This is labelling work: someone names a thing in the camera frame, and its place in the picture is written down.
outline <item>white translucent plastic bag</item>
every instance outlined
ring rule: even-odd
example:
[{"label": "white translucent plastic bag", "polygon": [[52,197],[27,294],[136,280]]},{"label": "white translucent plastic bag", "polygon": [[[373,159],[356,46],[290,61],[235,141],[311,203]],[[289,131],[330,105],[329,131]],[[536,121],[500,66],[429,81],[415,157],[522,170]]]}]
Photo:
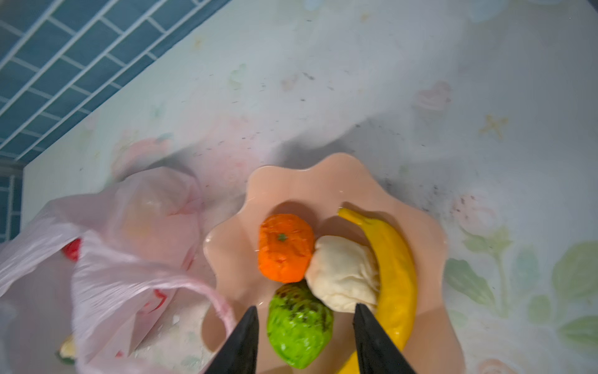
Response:
[{"label": "white translucent plastic bag", "polygon": [[[79,373],[170,373],[128,356],[177,288],[207,296],[229,335],[228,303],[184,270],[198,205],[195,180],[168,168],[46,204],[0,249],[0,374],[72,373],[54,356],[71,332]],[[73,264],[59,251],[76,238]]]}]

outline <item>scalloped plate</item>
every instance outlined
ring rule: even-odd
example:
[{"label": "scalloped plate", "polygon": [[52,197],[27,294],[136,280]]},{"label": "scalloped plate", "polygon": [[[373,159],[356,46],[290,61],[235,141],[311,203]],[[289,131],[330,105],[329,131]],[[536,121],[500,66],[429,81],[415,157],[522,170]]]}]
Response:
[{"label": "scalloped plate", "polygon": [[[257,244],[261,222],[276,213],[293,213],[306,220],[316,238],[339,235],[369,245],[356,225],[336,216],[350,206],[393,225],[406,238],[416,263],[419,294],[413,333],[403,351],[418,374],[461,374],[463,353],[442,298],[446,237],[429,215],[388,195],[356,158],[337,153],[314,167],[293,170],[263,166],[250,177],[243,208],[216,226],[206,237],[204,253],[216,275],[216,290],[235,310],[237,320],[251,305],[258,306],[260,346],[257,373],[334,373],[355,350],[352,314],[335,312],[334,333],[322,354],[306,369],[287,366],[266,335],[268,304],[281,283],[258,270]],[[224,328],[213,310],[202,328],[206,345],[214,350],[224,340]]]}]

